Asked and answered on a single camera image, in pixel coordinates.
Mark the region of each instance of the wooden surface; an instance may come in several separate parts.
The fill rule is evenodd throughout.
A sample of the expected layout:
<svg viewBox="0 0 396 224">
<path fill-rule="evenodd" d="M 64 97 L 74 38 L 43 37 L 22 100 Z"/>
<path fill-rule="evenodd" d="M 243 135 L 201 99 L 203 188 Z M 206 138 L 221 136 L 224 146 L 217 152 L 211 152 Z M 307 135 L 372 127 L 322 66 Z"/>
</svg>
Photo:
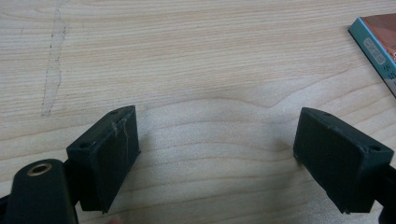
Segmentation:
<svg viewBox="0 0 396 224">
<path fill-rule="evenodd" d="M 142 154 L 81 223 L 376 223 L 292 157 L 302 106 L 396 148 L 396 100 L 349 35 L 388 1 L 1 1 L 0 195 L 111 109 Z"/>
</svg>

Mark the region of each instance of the wood grain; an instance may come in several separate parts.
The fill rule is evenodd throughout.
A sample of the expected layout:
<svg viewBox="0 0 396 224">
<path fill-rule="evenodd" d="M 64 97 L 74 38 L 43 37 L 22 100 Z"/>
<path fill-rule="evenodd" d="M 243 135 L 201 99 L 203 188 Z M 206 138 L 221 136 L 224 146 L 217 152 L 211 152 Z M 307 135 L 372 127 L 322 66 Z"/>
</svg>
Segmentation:
<svg viewBox="0 0 396 224">
<path fill-rule="evenodd" d="M 1 1 L 0 195 L 136 105 L 142 154 L 109 213 L 137 223 L 376 223 L 292 157 L 302 106 L 396 148 L 396 101 L 348 26 L 394 1 Z"/>
</svg>

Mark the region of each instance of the blue box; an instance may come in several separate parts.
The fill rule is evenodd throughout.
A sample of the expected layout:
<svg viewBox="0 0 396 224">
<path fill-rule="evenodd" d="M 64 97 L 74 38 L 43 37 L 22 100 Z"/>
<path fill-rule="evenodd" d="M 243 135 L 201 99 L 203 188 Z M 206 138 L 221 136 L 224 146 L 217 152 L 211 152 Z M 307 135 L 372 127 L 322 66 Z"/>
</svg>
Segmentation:
<svg viewBox="0 0 396 224">
<path fill-rule="evenodd" d="M 390 57 L 362 18 L 357 18 L 353 22 L 349 32 L 373 64 L 375 70 L 384 79 L 393 95 L 396 96 L 396 62 Z"/>
</svg>

